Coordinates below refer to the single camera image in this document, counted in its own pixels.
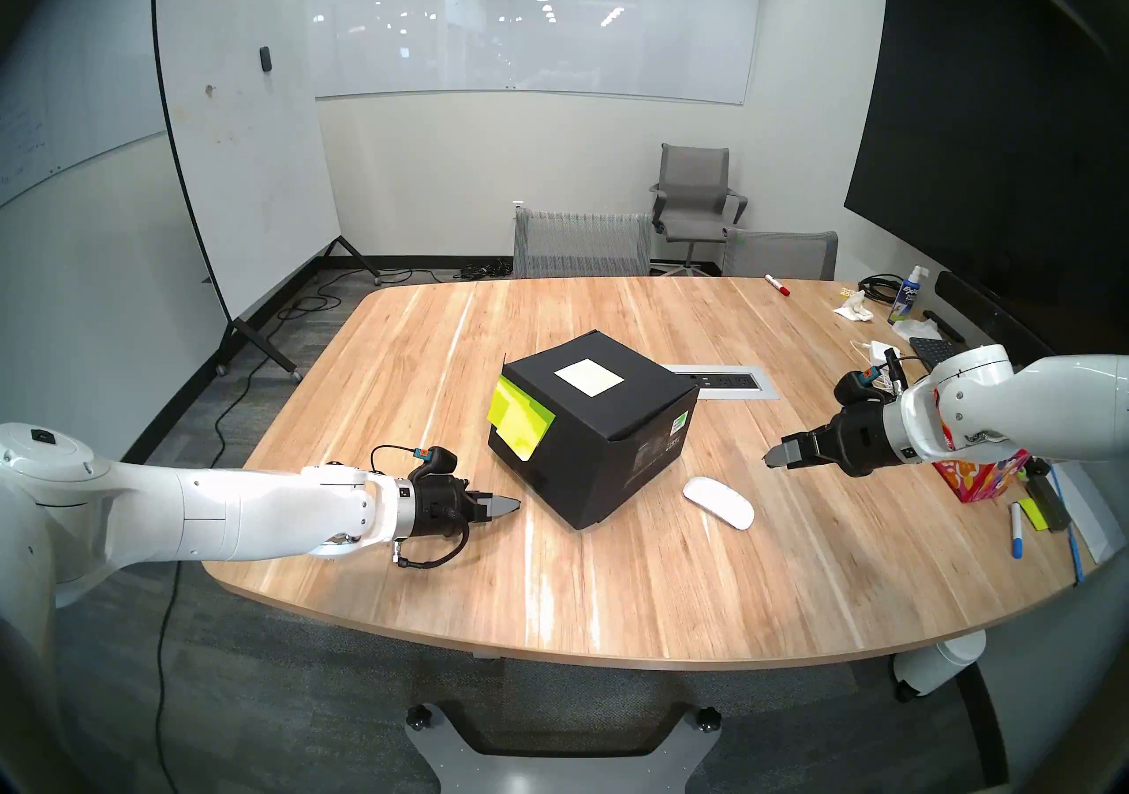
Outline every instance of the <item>gray carpet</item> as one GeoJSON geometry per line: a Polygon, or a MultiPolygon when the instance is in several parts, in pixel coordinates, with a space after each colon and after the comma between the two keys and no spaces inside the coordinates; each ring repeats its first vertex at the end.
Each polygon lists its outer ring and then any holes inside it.
{"type": "MultiPolygon", "coordinates": [[[[274,338],[305,368],[371,279],[353,274],[327,291],[342,306],[288,322],[274,338]]],[[[219,450],[212,421],[260,359],[244,349],[149,462],[207,465],[219,450]]],[[[273,363],[259,370],[225,418],[219,465],[244,462],[292,390],[273,363]]],[[[173,564],[129,567],[59,612],[69,742],[103,791],[167,791],[152,722],[172,574],[173,564]]],[[[438,782],[402,730],[413,703],[441,705],[480,750],[523,752],[648,750],[673,722],[672,707],[695,704],[716,706],[725,723],[691,779],[694,794],[981,787],[956,686],[901,705],[887,663],[668,673],[474,660],[278,611],[228,594],[199,564],[185,564],[165,643],[165,751],[182,792],[430,794],[438,782]]]]}

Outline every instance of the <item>handwriting on whiteboard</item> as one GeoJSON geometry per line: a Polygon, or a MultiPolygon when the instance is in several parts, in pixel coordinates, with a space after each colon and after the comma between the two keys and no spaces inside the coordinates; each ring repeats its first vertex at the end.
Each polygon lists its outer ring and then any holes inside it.
{"type": "Polygon", "coordinates": [[[0,190],[30,175],[46,147],[47,131],[42,119],[16,98],[0,98],[0,190]]]}

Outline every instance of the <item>gray office chair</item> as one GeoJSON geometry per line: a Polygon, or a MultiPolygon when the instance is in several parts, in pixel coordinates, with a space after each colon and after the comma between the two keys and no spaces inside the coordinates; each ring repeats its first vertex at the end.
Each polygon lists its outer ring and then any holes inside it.
{"type": "Polygon", "coordinates": [[[650,273],[647,213],[549,213],[518,206],[514,278],[627,278],[650,273]]]}
{"type": "Polygon", "coordinates": [[[749,232],[726,226],[721,273],[726,278],[834,280],[839,235],[834,232],[749,232]]]}
{"type": "Polygon", "coordinates": [[[663,162],[658,168],[658,183],[650,187],[655,193],[651,225],[667,242],[689,242],[686,259],[664,274],[701,273],[690,264],[694,244],[725,242],[721,232],[726,220],[725,200],[737,199],[737,213],[733,225],[741,221],[749,199],[729,189],[728,147],[673,147],[663,145],[663,162]]]}

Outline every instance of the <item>red marker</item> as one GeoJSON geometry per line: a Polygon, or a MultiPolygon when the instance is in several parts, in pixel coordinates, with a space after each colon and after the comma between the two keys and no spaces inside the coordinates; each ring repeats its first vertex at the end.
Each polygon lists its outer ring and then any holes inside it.
{"type": "Polygon", "coordinates": [[[779,280],[777,280],[776,278],[772,278],[771,274],[765,274],[764,279],[769,283],[771,283],[772,286],[774,286],[774,288],[777,288],[778,290],[780,290],[781,293],[784,293],[786,296],[788,295],[788,288],[784,283],[781,283],[779,280]]]}

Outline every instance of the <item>metal plate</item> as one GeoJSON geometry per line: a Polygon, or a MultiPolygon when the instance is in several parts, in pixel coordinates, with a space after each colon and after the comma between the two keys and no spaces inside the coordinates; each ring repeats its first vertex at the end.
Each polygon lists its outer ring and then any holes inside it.
{"type": "Polygon", "coordinates": [[[439,777],[443,794],[666,794],[685,792],[691,774],[721,735],[694,725],[693,710],[649,754],[627,758],[522,758],[481,754],[434,704],[429,726],[404,733],[439,777]]]}
{"type": "Polygon", "coordinates": [[[698,399],[779,399],[776,387],[760,366],[664,365],[680,375],[700,377],[698,399]],[[724,376],[732,383],[725,383],[724,376]],[[750,384],[747,378],[752,377],[750,384]]]}

